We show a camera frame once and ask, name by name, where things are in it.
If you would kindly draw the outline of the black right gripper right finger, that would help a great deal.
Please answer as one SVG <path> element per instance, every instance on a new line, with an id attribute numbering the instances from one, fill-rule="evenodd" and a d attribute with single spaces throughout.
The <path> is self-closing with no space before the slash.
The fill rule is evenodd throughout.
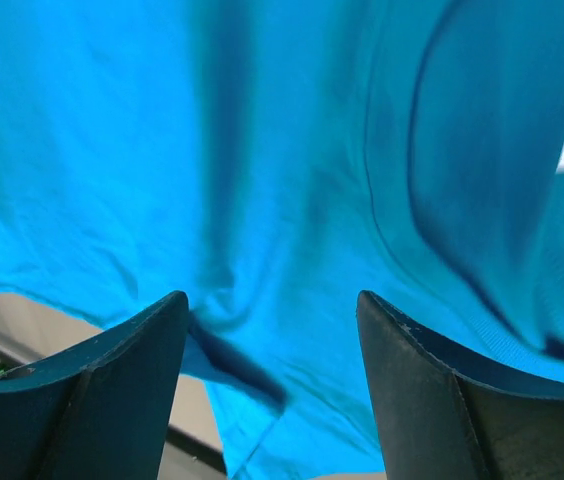
<path id="1" fill-rule="evenodd" d="M 564 479 L 564 383 L 491 360 L 373 292 L 357 301 L 390 479 Z"/>

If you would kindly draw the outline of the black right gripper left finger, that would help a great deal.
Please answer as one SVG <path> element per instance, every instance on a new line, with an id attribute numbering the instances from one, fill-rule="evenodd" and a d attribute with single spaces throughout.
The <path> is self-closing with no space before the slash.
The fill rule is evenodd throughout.
<path id="1" fill-rule="evenodd" d="M 0 479 L 154 479 L 188 331 L 173 292 L 0 375 Z"/>

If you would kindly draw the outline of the blue t shirt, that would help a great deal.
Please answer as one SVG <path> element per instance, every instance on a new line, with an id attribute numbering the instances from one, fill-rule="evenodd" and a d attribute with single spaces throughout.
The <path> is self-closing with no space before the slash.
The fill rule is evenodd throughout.
<path id="1" fill-rule="evenodd" d="M 194 317 L 233 479 L 380 468 L 370 290 L 564 382 L 564 1 L 0 1 L 0 291 Z"/>

